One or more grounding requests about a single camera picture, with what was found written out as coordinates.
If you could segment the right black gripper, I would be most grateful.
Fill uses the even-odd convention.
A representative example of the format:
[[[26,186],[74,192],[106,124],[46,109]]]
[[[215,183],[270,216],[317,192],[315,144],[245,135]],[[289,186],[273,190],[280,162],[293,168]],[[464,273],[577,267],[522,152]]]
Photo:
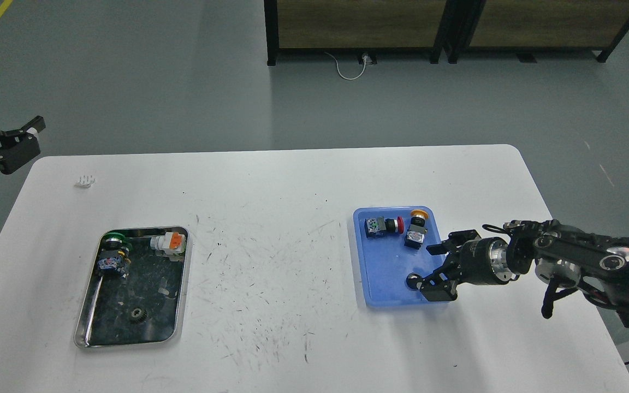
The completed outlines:
[[[477,230],[451,232],[441,243],[427,246],[426,251],[431,255],[457,253],[447,257],[429,276],[421,278],[416,289],[429,302],[452,302],[458,298],[459,283],[507,284],[512,279],[507,249],[504,239],[482,239]]]

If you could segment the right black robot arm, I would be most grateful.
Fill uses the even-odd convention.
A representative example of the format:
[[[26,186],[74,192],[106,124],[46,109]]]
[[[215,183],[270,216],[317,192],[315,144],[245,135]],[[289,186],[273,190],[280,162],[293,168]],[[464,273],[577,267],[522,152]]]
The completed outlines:
[[[432,255],[443,264],[427,276],[410,273],[405,283],[429,302],[457,299],[460,284],[502,285],[534,270],[546,284],[541,314],[553,316],[557,301],[580,293],[590,304],[617,313],[629,328],[629,238],[587,233],[552,221],[510,221],[482,238],[472,230],[455,231]]]

